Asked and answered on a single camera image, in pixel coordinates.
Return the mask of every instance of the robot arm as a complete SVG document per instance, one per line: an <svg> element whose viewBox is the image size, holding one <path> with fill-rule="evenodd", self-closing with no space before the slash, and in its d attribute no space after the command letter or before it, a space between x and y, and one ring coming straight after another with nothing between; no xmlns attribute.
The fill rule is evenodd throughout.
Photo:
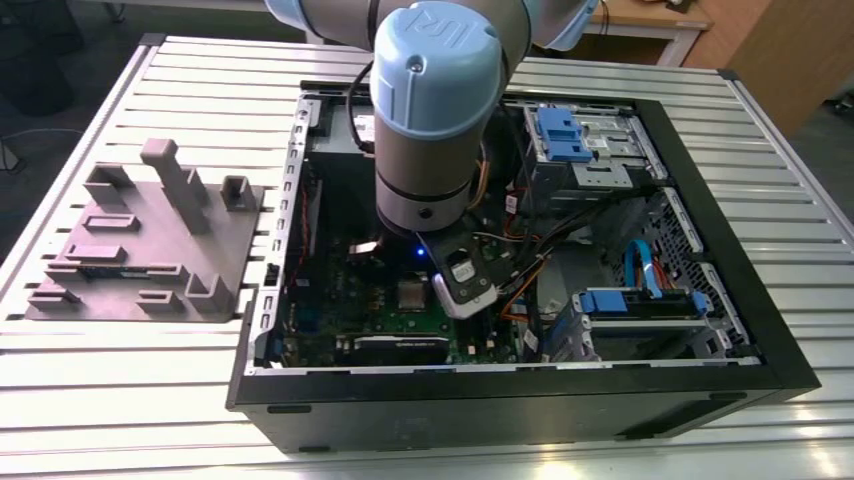
<svg viewBox="0 0 854 480"><path fill-rule="evenodd" d="M374 51L376 202L386 223L448 227L486 122L532 42L570 49L599 0L267 0L276 18Z"/></svg>

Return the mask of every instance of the gray plastic part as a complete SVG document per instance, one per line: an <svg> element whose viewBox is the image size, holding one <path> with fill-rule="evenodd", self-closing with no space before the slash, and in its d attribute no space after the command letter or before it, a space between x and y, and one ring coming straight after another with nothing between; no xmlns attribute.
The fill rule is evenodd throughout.
<svg viewBox="0 0 854 480"><path fill-rule="evenodd" d="M230 212L254 212L258 210L258 199L252 193L248 178L234 175L227 176L223 180L219 194L223 197L223 203Z"/></svg>
<svg viewBox="0 0 854 480"><path fill-rule="evenodd" d="M120 245L81 245L72 243L68 250L65 250L65 258L80 261L121 263L128 258L128 253Z"/></svg>
<svg viewBox="0 0 854 480"><path fill-rule="evenodd" d="M139 230L139 220L133 215L125 213L89 215L83 221L83 227L91 232L135 232Z"/></svg>
<svg viewBox="0 0 854 480"><path fill-rule="evenodd" d="M56 282L81 282L85 277L80 273L80 262L76 260L48 263L44 274Z"/></svg>
<svg viewBox="0 0 854 480"><path fill-rule="evenodd" d="M210 289L202 283L199 276L191 275L184 296L196 311L202 313L228 312L231 310L234 295L228 291L226 282L223 282L219 275L214 277Z"/></svg>
<svg viewBox="0 0 854 480"><path fill-rule="evenodd" d="M32 292L29 304L44 311L73 311L80 304L80 297L63 287L40 287Z"/></svg>
<svg viewBox="0 0 854 480"><path fill-rule="evenodd" d="M187 187L192 192L192 195L196 197L199 201L199 205L203 207L208 204L208 192L204 190L204 183L202 183L202 178L199 177L199 172L195 168L183 168L182 172L187 175Z"/></svg>
<svg viewBox="0 0 854 480"><path fill-rule="evenodd" d="M120 245L127 253L123 263L104 261L69 261L63 254L48 264L41 287L73 290L81 303L75 308L59 306L27 311L32 320L85 320L135 322L227 322L232 318L230 308L214 310L203 306L198 311L186 298L191 274L204 282L219 275L222 286L215 286L212 302L223 305L222 290L226 289L226 304L232 305L240 290L250 245L255 235L259 211L230 212L223 204L220 185L206 185L208 201L203 213L211 225L207 235L192 236L187 232L179 212L172 209L159 182L137 182L133 189L119 189L127 212L140 223L136 231L88 230L83 221L103 216L100 205L91 202L80 216L80 224L72 229L61 250L71 245ZM264 190L251 187L254 198L262 204ZM175 294L183 308L176 312L146 312L139 304L139 292L164 290ZM41 301L36 304L56 303Z"/></svg>
<svg viewBox="0 0 854 480"><path fill-rule="evenodd" d="M170 203L187 225L187 230L194 235L200 235L211 231L211 225L202 204L199 203L196 192L192 186L188 187L188 181L194 180L195 171L187 173L182 170L175 154L178 153L178 145L171 139L150 138L143 145L140 158L143 163L158 171L160 181L163 182L163 192L166 193Z"/></svg>
<svg viewBox="0 0 854 480"><path fill-rule="evenodd" d="M180 263L150 265L146 271L152 282L159 284L187 285L190 272Z"/></svg>
<svg viewBox="0 0 854 480"><path fill-rule="evenodd" d="M180 313L184 310L184 304L171 290L140 290L136 305L150 314Z"/></svg>
<svg viewBox="0 0 854 480"><path fill-rule="evenodd" d="M125 211L119 190L123 188L133 188L133 182L124 172L121 165L97 165L92 169L89 178L87 178L83 186L89 191L92 200L95 200L105 212Z"/></svg>

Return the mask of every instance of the metal bracket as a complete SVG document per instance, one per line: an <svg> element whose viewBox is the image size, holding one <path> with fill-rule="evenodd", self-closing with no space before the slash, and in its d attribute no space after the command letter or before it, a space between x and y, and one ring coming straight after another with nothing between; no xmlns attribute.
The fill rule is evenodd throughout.
<svg viewBox="0 0 854 480"><path fill-rule="evenodd" d="M575 180L579 188L631 188L631 178L622 163L613 160L599 160L593 163L573 164Z"/></svg>

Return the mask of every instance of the green circuit board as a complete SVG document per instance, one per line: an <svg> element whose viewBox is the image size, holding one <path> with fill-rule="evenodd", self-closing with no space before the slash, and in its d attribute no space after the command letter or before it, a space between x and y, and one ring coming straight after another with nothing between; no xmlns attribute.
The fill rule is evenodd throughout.
<svg viewBox="0 0 854 480"><path fill-rule="evenodd" d="M312 263L315 278L323 283L322 295L296 296L288 305L288 330L295 332L296 339L291 360L296 366L335 366L336 342L342 338L371 335L446 338L448 364L495 363L515 353L507 348L494 348L492 342L486 348L486 344L476 344L474 339L460 341L459 321L444 314L426 271L402 271L376 259L354 263L339 243L334 243L330 254ZM398 292L400 278L423 282L427 292L423 308L403 308Z"/></svg>

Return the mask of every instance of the metal work surface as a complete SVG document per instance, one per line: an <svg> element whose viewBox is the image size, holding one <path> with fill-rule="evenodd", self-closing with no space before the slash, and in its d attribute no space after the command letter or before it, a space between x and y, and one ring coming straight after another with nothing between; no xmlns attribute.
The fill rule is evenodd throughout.
<svg viewBox="0 0 854 480"><path fill-rule="evenodd" d="M210 478L252 470L248 478L283 478L290 470L287 478L492 480L854 475L851 225L739 83L714 71L534 59L519 66L510 90L665 105L823 384L787 404L747 409L670 440L286 456L224 408L239 320L24 318L49 255L88 201L83 180L93 163L125 164L135 181L151 180L139 149L148 137L168 137L182 147L179 162L198 167L206 183L244 175L252 185L272 188L283 175L300 81L350 81L368 60L344 47L180 37L137 49L0 268L0 474ZM247 285L264 277L252 257L274 223L263 211ZM238 312L248 292L240 292Z"/></svg>

